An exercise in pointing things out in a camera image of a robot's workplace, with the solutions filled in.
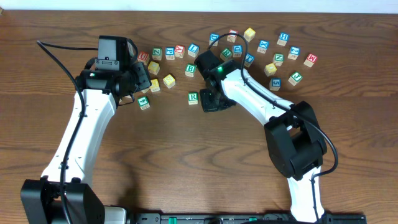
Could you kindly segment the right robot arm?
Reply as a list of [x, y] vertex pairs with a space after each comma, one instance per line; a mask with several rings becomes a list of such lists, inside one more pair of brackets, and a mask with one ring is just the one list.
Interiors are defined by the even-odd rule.
[[221, 62], [207, 50], [194, 61], [206, 88], [200, 90], [205, 112], [226, 110], [236, 104], [251, 113], [264, 127], [269, 157], [288, 180], [298, 222], [314, 223], [324, 209], [318, 175], [327, 152], [313, 108], [305, 101], [293, 104], [279, 98], [241, 70], [233, 59]]

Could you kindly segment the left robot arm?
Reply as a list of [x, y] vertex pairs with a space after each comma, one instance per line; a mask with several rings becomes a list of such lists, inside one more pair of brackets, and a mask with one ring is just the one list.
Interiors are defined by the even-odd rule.
[[97, 57], [79, 76], [60, 145], [38, 180], [25, 180], [21, 201], [29, 223], [132, 223], [124, 207], [105, 206], [92, 189], [95, 161], [104, 131], [119, 102], [150, 87], [144, 63], [131, 39], [101, 35]]

